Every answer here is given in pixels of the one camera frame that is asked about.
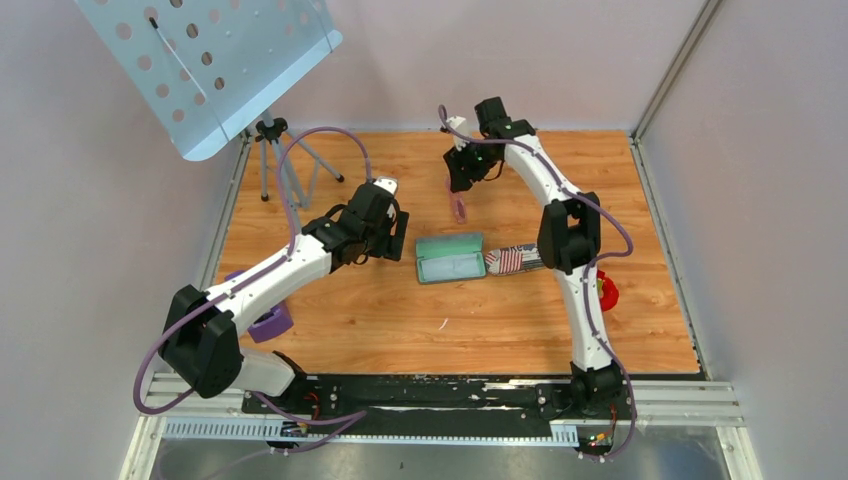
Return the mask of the grey-green glasses case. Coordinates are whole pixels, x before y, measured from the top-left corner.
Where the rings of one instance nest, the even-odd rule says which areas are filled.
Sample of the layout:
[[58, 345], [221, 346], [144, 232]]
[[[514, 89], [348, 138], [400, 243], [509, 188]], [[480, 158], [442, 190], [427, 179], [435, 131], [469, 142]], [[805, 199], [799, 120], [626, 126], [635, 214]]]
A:
[[466, 232], [415, 240], [416, 272], [422, 285], [483, 278], [483, 234]]

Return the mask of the light blue cloth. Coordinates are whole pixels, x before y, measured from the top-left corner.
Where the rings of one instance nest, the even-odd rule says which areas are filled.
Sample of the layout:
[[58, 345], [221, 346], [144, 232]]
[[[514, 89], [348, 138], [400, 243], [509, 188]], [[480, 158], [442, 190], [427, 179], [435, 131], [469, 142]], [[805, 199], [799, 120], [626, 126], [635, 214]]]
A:
[[481, 275], [475, 256], [440, 257], [421, 262], [422, 278], [426, 282], [475, 278]]

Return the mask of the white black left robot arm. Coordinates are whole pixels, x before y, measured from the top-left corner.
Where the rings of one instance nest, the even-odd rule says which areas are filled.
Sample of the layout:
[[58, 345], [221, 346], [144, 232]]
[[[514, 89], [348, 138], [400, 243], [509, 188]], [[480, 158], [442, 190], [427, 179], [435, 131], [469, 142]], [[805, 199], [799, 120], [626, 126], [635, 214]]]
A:
[[243, 347], [241, 336], [289, 295], [362, 258], [399, 260], [409, 215], [399, 183], [381, 176], [360, 185], [345, 205], [316, 218], [280, 251], [204, 291], [192, 285], [172, 298], [159, 356], [202, 398], [227, 389], [258, 391], [283, 413], [306, 400], [301, 372], [281, 353]]

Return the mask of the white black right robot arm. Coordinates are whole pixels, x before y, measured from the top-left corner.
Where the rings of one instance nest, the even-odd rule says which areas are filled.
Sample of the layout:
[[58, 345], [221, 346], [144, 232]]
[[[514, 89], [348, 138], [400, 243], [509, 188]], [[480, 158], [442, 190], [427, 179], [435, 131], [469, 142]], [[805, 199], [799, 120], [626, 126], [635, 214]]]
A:
[[610, 345], [597, 289], [602, 250], [601, 222], [608, 220], [632, 254], [632, 238], [600, 204], [593, 192], [572, 183], [545, 151], [536, 129], [514, 120], [498, 97], [475, 107], [479, 137], [467, 120], [439, 106], [441, 130], [454, 145], [444, 155], [453, 192], [465, 192], [484, 180], [497, 164], [514, 170], [542, 208], [536, 246], [543, 265], [557, 279], [571, 331], [571, 403], [584, 417], [596, 417], [616, 401], [633, 407], [631, 378]]

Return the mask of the pink transparent sunglasses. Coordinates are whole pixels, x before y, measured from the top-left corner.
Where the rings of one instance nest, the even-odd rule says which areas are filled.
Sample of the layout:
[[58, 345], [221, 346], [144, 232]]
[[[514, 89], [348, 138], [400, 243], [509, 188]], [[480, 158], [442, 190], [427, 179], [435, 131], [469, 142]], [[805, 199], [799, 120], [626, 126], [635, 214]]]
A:
[[455, 221], [462, 225], [467, 222], [467, 213], [465, 209], [464, 199], [460, 192], [454, 192], [451, 187], [449, 176], [445, 177], [445, 188], [448, 194], [449, 205]]

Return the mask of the flag print glasses case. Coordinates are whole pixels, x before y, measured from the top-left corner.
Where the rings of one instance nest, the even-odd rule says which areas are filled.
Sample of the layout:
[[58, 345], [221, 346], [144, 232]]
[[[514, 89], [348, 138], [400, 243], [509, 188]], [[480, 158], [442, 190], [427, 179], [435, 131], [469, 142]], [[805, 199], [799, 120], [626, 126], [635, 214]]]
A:
[[513, 275], [544, 268], [536, 243], [527, 243], [499, 248], [484, 255], [488, 274], [495, 276]]

